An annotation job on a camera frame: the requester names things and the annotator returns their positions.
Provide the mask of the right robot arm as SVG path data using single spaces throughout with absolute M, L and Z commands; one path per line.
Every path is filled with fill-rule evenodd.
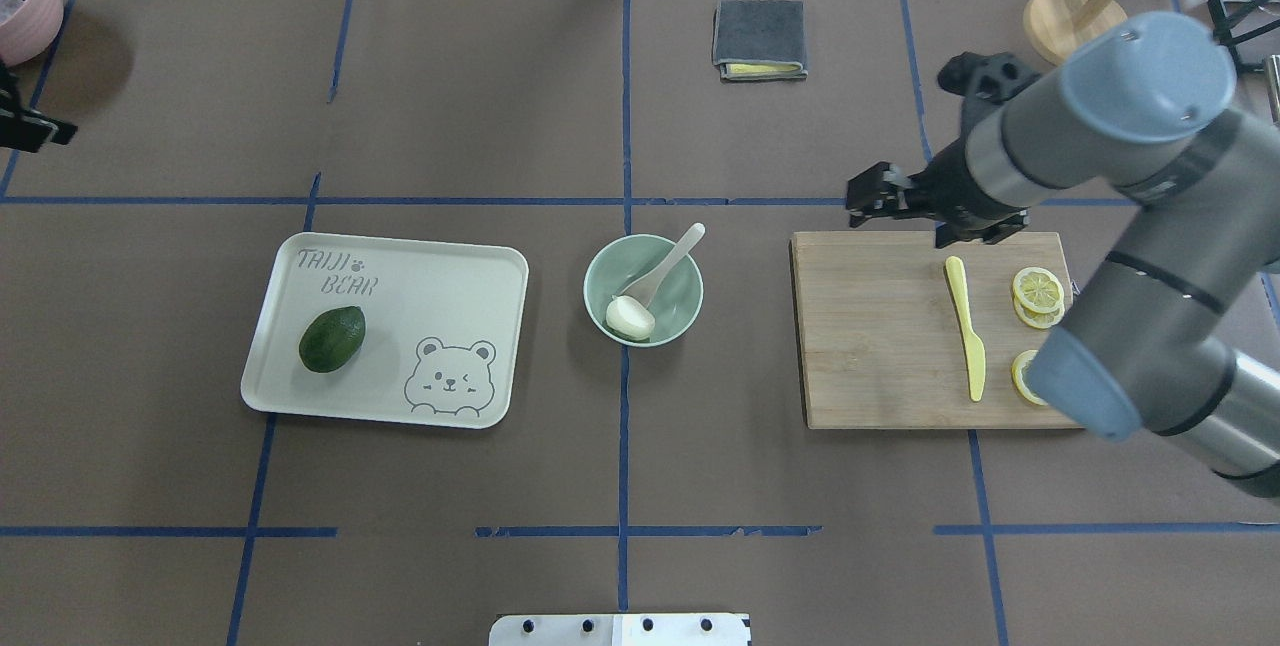
M 1234 107 L 1236 72 L 1199 20 L 1130 17 L 1038 75 L 965 52 L 959 139 L 923 171 L 851 178 L 850 225 L 932 219 L 934 244 L 1005 240 L 1028 210 L 1102 178 L 1135 203 L 1051 327 L 1027 382 L 1110 441 L 1152 432 L 1253 498 L 1277 499 L 1277 374 L 1215 336 L 1253 278 L 1277 271 L 1277 128 Z

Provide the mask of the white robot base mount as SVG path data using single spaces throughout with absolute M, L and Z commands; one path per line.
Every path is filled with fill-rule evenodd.
M 748 614 L 532 614 L 498 618 L 489 645 L 751 645 Z

